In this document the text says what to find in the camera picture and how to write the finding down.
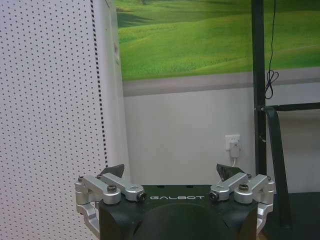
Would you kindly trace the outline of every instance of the white wall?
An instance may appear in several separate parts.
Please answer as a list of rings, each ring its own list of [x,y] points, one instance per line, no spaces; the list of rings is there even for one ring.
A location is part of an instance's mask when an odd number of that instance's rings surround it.
[[[269,104],[320,102],[320,83],[275,87]],[[253,89],[125,97],[131,176],[140,184],[213,184],[231,164],[225,135],[241,135],[237,166],[255,169]],[[320,111],[280,113],[290,192],[320,191]],[[268,154],[272,176],[272,161]]]

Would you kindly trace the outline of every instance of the power plug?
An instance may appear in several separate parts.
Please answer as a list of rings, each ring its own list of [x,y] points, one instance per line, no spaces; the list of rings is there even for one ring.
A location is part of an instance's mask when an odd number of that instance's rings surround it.
[[[240,157],[240,143],[230,142],[230,157],[233,159],[237,159]]]

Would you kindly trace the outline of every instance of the white cable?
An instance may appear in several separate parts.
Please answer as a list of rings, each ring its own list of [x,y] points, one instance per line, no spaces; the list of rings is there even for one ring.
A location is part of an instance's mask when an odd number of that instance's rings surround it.
[[[236,165],[236,161],[237,161],[237,158],[236,157],[233,157],[233,164],[232,164],[232,167],[234,167]]]

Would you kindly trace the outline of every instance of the black tripod leg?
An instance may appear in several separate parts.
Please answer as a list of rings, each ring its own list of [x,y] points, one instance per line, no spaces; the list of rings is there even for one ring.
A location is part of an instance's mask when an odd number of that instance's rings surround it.
[[[283,229],[291,229],[291,209],[278,113],[272,106],[266,106],[261,110],[266,113],[269,125],[280,227]]]

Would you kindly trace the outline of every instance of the black stand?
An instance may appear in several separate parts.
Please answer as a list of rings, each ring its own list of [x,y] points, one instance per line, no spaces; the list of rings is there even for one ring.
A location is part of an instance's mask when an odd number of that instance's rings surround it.
[[[265,51],[264,51],[264,1],[251,0],[252,54],[254,91],[255,172],[267,174],[266,115],[269,123],[270,144],[277,198],[278,224],[281,229],[292,228],[292,211],[288,194],[286,168],[282,147],[281,129],[277,111],[320,109],[320,102],[266,106],[265,101]]]

